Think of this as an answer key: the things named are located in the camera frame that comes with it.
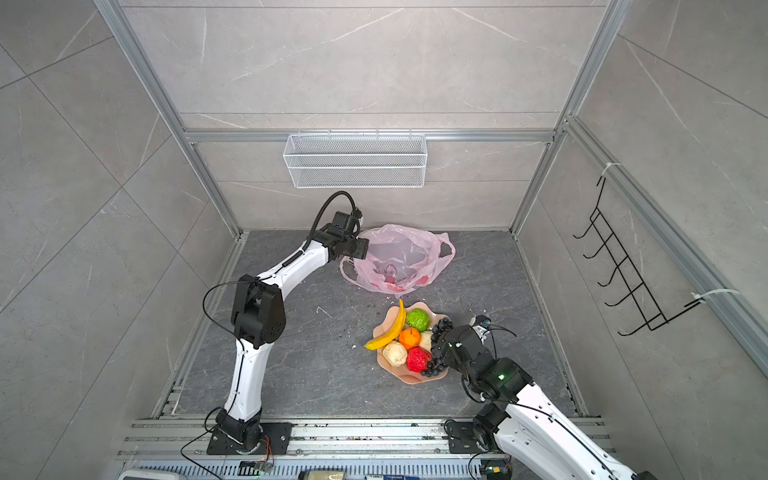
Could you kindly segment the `dark fake grape bunch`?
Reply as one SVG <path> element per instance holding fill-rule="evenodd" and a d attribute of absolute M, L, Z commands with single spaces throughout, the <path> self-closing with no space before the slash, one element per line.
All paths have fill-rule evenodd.
<path fill-rule="evenodd" d="M 423 340 L 428 340 L 421 348 L 429 351 L 431 359 L 427 361 L 426 366 L 421 370 L 421 375 L 427 378 L 438 376 L 447 369 L 444 362 L 443 337 L 454 328 L 453 321 L 449 317 L 440 319 L 435 326 L 429 330 L 429 337 L 423 336 Z"/>

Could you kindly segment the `pink plastic shopping bag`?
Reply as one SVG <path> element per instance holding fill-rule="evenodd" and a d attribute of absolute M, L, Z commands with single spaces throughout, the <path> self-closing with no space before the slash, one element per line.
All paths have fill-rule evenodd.
<path fill-rule="evenodd" d="M 456 255 L 446 233 L 387 224 L 360 237 L 369 241 L 366 257 L 342 258 L 342 277 L 369 292 L 397 298 L 434 282 Z"/>

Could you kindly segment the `yellow fake fruit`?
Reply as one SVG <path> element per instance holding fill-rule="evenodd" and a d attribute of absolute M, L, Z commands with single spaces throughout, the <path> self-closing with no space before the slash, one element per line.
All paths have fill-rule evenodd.
<path fill-rule="evenodd" d="M 401 333 L 405 325 L 406 316 L 407 316 L 407 312 L 404 307 L 404 302 L 400 300 L 399 307 L 397 310 L 397 316 L 395 317 L 395 320 L 393 321 L 393 323 L 390 325 L 390 328 L 385 333 L 368 341 L 365 345 L 365 348 L 370 351 L 379 350 L 384 348 L 386 345 L 391 343 L 396 338 L 398 338 L 399 334 Z"/>

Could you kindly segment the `beige fake fruit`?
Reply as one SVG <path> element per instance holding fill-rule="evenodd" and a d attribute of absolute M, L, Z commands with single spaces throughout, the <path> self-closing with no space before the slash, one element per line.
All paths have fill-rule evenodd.
<path fill-rule="evenodd" d="M 431 351 L 431 348 L 432 348 L 432 331 L 431 330 L 425 330 L 421 333 L 419 347 L 427 352 Z"/>
<path fill-rule="evenodd" d="M 397 368 L 406 364 L 408 350 L 399 342 L 392 341 L 382 349 L 382 356 L 391 367 Z"/>

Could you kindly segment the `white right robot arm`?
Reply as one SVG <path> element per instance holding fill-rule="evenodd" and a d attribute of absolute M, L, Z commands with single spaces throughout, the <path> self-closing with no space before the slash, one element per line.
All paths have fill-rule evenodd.
<path fill-rule="evenodd" d="M 473 432 L 483 449 L 519 460 L 542 479 L 654 477 L 607 453 L 552 404 L 521 366 L 488 349 L 484 340 L 500 328 L 483 315 L 469 325 L 441 320 L 431 340 L 436 364 L 458 372 L 465 393 L 482 404 Z"/>

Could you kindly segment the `green fake fruit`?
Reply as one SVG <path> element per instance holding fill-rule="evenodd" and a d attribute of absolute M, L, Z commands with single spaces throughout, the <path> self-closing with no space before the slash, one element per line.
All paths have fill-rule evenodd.
<path fill-rule="evenodd" d="M 414 308 L 406 315 L 406 323 L 419 332 L 424 332 L 430 329 L 431 318 L 429 314 L 420 308 Z"/>

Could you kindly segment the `orange fake fruit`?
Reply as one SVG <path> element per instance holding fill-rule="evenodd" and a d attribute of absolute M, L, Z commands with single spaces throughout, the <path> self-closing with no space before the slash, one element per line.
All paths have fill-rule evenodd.
<path fill-rule="evenodd" d="M 421 332 L 416 328 L 407 328 L 401 331 L 398 337 L 399 343 L 407 350 L 419 347 L 421 343 Z"/>

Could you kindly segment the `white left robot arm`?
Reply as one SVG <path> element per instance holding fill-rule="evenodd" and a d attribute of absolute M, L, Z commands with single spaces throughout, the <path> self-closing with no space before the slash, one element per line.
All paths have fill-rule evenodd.
<path fill-rule="evenodd" d="M 332 193 L 318 211 L 307 237 L 290 256 L 256 275 L 222 282 L 208 292 L 235 288 L 230 334 L 236 360 L 224 405 L 213 410 L 210 445 L 250 454 L 266 444 L 261 426 L 262 388 L 273 345 L 287 325 L 285 300 L 316 270 L 339 257 L 363 259 L 369 241 L 359 236 L 363 219 L 352 195 Z"/>

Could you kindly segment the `red fake fruit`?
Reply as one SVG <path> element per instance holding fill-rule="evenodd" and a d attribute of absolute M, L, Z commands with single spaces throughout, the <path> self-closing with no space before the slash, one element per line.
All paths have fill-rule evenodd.
<path fill-rule="evenodd" d="M 427 370 L 429 363 L 432 360 L 432 355 L 420 347 L 414 347 L 408 351 L 408 357 L 406 361 L 406 367 L 409 371 L 422 374 Z"/>

